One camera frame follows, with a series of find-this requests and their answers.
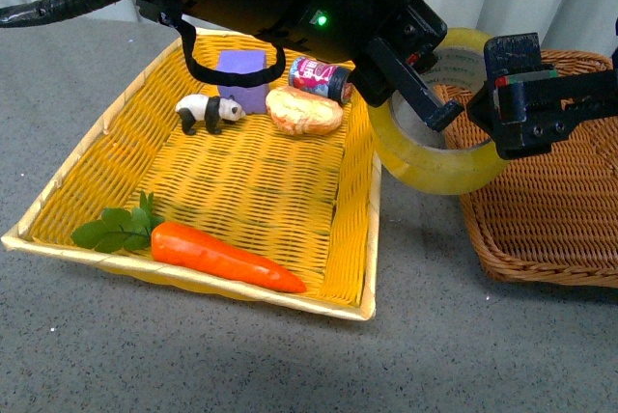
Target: toy carrot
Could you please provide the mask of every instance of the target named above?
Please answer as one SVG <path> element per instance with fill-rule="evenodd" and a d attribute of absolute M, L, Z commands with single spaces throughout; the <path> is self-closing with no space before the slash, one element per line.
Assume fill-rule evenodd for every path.
<path fill-rule="evenodd" d="M 278 263 L 180 223 L 163 222 L 154 228 L 151 247 L 157 262 L 282 292 L 307 290 L 298 277 Z"/>
<path fill-rule="evenodd" d="M 187 225 L 165 221 L 153 214 L 153 206 L 154 196 L 142 192 L 140 207 L 131 212 L 106 208 L 99 220 L 82 225 L 70 237 L 79 247 L 104 253 L 135 251 L 150 245 L 157 262 L 281 292 L 307 290 L 298 277 L 278 263 Z"/>

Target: brown wicker basket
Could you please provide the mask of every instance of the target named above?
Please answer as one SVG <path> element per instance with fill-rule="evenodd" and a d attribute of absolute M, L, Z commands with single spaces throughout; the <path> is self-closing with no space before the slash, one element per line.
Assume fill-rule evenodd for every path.
<path fill-rule="evenodd" d="M 611 69 L 604 56 L 543 52 L 561 75 Z M 471 94 L 440 87 L 442 98 Z M 487 274 L 499 281 L 618 287 L 618 119 L 581 124 L 551 154 L 513 161 L 490 184 L 461 196 L 472 244 Z M 459 117 L 449 148 L 487 135 Z"/>

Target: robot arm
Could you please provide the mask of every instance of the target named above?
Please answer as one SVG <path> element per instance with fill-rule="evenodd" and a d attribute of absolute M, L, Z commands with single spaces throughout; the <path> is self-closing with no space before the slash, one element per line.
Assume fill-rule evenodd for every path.
<path fill-rule="evenodd" d="M 42 0 L 0 9 L 0 27 L 39 25 L 81 15 L 118 0 Z M 252 35 L 277 48 L 277 64 L 251 77 L 266 83 L 285 68 L 283 48 L 326 62 L 352 60 L 350 80 L 372 106 L 399 91 L 425 124 L 441 131 L 464 110 L 442 105 L 422 80 L 447 27 L 423 0 L 138 0 L 146 18 L 175 27 L 187 66 L 198 79 L 224 84 L 192 58 L 195 30 L 183 14 Z M 584 120 L 618 115 L 614 70 L 556 77 L 541 63 L 534 34 L 492 39 L 485 50 L 488 82 L 466 109 L 494 140 L 502 158 L 550 151 Z M 618 55 L 614 53 L 614 67 Z M 244 78 L 236 77 L 236 84 Z M 562 108 L 561 99 L 572 103 Z"/>

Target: yellow woven basket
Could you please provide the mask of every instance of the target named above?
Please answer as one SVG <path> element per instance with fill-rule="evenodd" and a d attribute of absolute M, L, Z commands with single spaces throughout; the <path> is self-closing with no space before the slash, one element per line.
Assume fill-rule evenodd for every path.
<path fill-rule="evenodd" d="M 215 68 L 226 49 L 267 43 L 199 32 L 195 58 Z M 288 65 L 297 56 L 288 51 Z M 288 71 L 271 86 L 286 82 Z M 180 39 L 107 109 L 47 187 L 3 237 L 8 249 L 81 262 L 139 280 L 306 312 L 366 320 L 375 313 L 380 164 L 366 105 L 354 92 L 344 122 L 326 136 L 290 137 L 266 115 L 249 115 L 209 135 L 183 134 L 176 103 L 216 95 L 186 70 Z M 154 193 L 155 213 L 268 257 L 299 276 L 286 294 L 154 262 L 150 250 L 102 254 L 70 234 L 105 207 L 134 207 Z"/>

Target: gray table surface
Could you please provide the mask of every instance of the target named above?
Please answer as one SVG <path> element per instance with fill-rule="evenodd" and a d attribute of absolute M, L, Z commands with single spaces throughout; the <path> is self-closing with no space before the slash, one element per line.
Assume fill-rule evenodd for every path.
<path fill-rule="evenodd" d="M 0 230 L 172 40 L 0 30 Z M 350 322 L 0 251 L 0 411 L 618 411 L 618 291 L 496 283 L 457 198 L 384 173 L 377 314 Z"/>

